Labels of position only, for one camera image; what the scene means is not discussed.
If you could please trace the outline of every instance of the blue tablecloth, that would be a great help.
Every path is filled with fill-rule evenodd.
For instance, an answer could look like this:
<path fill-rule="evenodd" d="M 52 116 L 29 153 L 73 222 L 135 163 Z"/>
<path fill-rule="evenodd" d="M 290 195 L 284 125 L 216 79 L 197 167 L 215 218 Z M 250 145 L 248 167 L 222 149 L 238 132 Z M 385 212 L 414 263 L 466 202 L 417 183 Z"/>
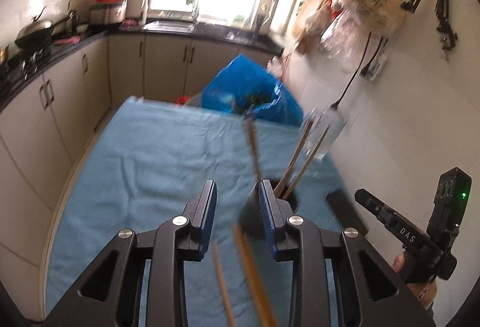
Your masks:
<path fill-rule="evenodd" d="M 255 125 L 263 178 L 279 179 L 299 130 L 267 121 Z M 304 160 L 302 154 L 298 163 Z M 206 179 L 217 183 L 212 241 L 218 242 L 237 326 L 259 325 L 231 230 L 255 183 L 243 118 L 134 98 L 107 126 L 71 191 L 49 261 L 47 313 L 119 230 L 153 230 L 181 214 Z M 340 230 L 324 196 L 342 187 L 328 155 L 314 161 L 296 187 L 298 214 Z M 291 262 L 274 262 L 265 242 L 253 241 L 252 247 L 278 325 L 287 326 Z M 211 252 L 201 263 L 186 262 L 185 287 L 191 327 L 227 326 Z"/>

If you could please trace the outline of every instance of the chopstick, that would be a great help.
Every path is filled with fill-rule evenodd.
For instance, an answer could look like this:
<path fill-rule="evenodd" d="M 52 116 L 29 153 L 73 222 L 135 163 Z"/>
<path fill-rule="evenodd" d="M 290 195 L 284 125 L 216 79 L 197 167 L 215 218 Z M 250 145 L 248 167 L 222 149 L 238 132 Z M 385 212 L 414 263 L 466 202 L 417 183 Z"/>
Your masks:
<path fill-rule="evenodd" d="M 298 159 L 298 156 L 300 155 L 300 152 L 302 151 L 303 146 L 305 145 L 305 142 L 307 141 L 307 137 L 310 133 L 310 130 L 314 124 L 314 120 L 312 118 L 309 118 L 304 127 L 303 127 L 303 132 L 301 135 L 300 140 L 298 141 L 297 148 L 295 149 L 295 152 L 293 153 L 292 159 L 290 160 L 289 166 L 285 170 L 285 174 L 278 183 L 277 187 L 275 187 L 274 194 L 275 197 L 280 197 L 280 194 L 282 194 L 283 188 L 285 185 L 288 183 L 290 177 L 293 174 L 293 171 L 295 170 L 295 162 Z"/>
<path fill-rule="evenodd" d="M 235 324 L 235 318 L 233 316 L 232 303 L 229 299 L 227 284 L 225 283 L 225 276 L 223 275 L 222 265 L 220 264 L 220 257 L 218 256 L 218 246 L 216 242 L 212 244 L 212 253 L 215 272 L 217 274 L 218 286 L 220 287 L 220 293 L 222 294 L 222 301 L 225 307 L 226 319 L 229 322 L 229 327 L 237 327 Z"/>
<path fill-rule="evenodd" d="M 308 165 L 311 163 L 311 161 L 314 159 L 315 157 L 315 154 L 317 153 L 318 149 L 320 148 L 320 145 L 322 144 L 325 136 L 327 136 L 327 133 L 328 133 L 328 130 L 330 129 L 330 125 L 327 125 L 327 127 L 325 128 L 325 130 L 323 131 L 323 134 L 320 138 L 320 140 L 318 141 L 318 143 L 316 143 L 315 145 L 315 148 L 312 150 L 312 152 L 310 152 L 310 155 L 308 155 L 308 158 L 307 160 L 305 161 L 305 163 L 303 164 L 303 166 L 301 167 L 300 171 L 298 172 L 297 176 L 293 179 L 292 183 L 290 184 L 290 187 L 288 188 L 288 190 L 285 192 L 285 194 L 283 195 L 282 199 L 283 200 L 286 200 L 288 198 L 288 196 L 292 193 L 293 191 L 293 188 L 295 187 L 295 185 L 298 183 L 298 181 L 300 181 L 300 178 L 302 178 L 303 174 L 305 173 L 305 171 L 307 170 L 307 167 Z"/>
<path fill-rule="evenodd" d="M 260 171 L 260 162 L 258 159 L 257 138 L 255 132 L 254 120 L 251 116 L 245 115 L 245 126 L 247 128 L 248 141 L 250 143 L 251 154 L 253 156 L 253 165 L 255 167 L 255 178 L 257 182 L 262 181 L 262 173 Z"/>
<path fill-rule="evenodd" d="M 263 287 L 254 255 L 251 252 L 250 244 L 242 234 L 239 226 L 233 227 L 233 235 L 237 243 L 237 250 L 240 256 L 247 285 L 250 290 L 251 299 L 257 310 L 258 320 L 262 327 L 277 327 L 277 321 L 267 298 L 265 288 Z"/>

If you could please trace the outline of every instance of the blue plastic bag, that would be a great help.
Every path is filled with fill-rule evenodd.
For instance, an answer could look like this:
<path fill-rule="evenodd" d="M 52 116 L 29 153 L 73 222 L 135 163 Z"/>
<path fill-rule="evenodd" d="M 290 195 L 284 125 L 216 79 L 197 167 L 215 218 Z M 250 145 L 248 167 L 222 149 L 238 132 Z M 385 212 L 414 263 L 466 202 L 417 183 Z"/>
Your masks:
<path fill-rule="evenodd" d="M 248 111 L 252 96 L 269 97 L 253 109 L 255 117 L 280 124 L 300 126 L 303 112 L 282 82 L 259 64 L 238 55 L 202 92 L 202 107 L 225 113 Z"/>

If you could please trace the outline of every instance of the cable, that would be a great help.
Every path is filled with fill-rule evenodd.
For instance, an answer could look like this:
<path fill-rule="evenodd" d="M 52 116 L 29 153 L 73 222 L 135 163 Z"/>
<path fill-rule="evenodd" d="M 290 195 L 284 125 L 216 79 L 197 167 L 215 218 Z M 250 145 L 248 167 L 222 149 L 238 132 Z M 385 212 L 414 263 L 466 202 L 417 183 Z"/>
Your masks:
<path fill-rule="evenodd" d="M 342 96 L 338 99 L 337 102 L 335 102 L 334 104 L 332 104 L 332 107 L 334 107 L 335 109 L 338 108 L 338 105 L 340 105 L 340 101 L 344 98 L 345 94 L 347 93 L 347 90 L 349 89 L 350 85 L 352 84 L 354 78 L 357 76 L 357 72 L 359 72 L 360 70 L 360 67 L 362 66 L 362 63 L 363 63 L 363 59 L 365 59 L 365 55 L 367 53 L 367 49 L 368 49 L 368 45 L 370 43 L 370 38 L 371 38 L 371 32 L 368 33 L 368 39 L 367 39 L 367 43 L 365 45 L 365 50 L 363 51 L 363 55 L 361 57 L 361 60 L 360 60 L 360 64 L 358 65 L 358 68 L 355 70 L 355 72 L 353 73 L 351 79 L 350 79 L 350 82 L 348 85 L 346 85 L 346 88 L 345 90 L 343 91 L 343 94 Z"/>
<path fill-rule="evenodd" d="M 371 63 L 378 55 L 378 51 L 380 50 L 380 46 L 382 45 L 382 42 L 383 42 L 383 37 L 380 38 L 380 41 L 378 42 L 378 47 L 375 53 L 373 54 L 373 56 L 371 57 L 370 61 L 367 64 L 365 64 L 365 67 L 361 69 L 360 76 L 364 77 L 367 75 L 367 72 L 368 72 L 368 69 L 370 68 Z"/>

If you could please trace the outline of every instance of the silver screw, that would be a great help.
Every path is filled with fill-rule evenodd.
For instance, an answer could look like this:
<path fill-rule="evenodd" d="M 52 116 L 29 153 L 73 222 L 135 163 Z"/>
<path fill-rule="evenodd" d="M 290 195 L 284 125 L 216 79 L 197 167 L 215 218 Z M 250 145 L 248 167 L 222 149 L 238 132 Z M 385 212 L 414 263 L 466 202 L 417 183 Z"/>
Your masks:
<path fill-rule="evenodd" d="M 119 233 L 118 233 L 118 237 L 120 239 L 128 239 L 130 236 L 132 236 L 134 234 L 134 232 L 129 229 L 129 228 L 125 228 L 125 229 L 122 229 Z"/>
<path fill-rule="evenodd" d="M 355 228 L 347 228 L 345 231 L 343 231 L 346 236 L 349 238 L 356 238 L 359 234 L 359 232 Z"/>
<path fill-rule="evenodd" d="M 182 226 L 184 224 L 187 224 L 188 219 L 184 216 L 177 216 L 173 218 L 173 224 L 176 226 Z"/>
<path fill-rule="evenodd" d="M 289 223 L 293 224 L 294 226 L 299 226 L 303 223 L 303 217 L 301 216 L 290 216 Z"/>

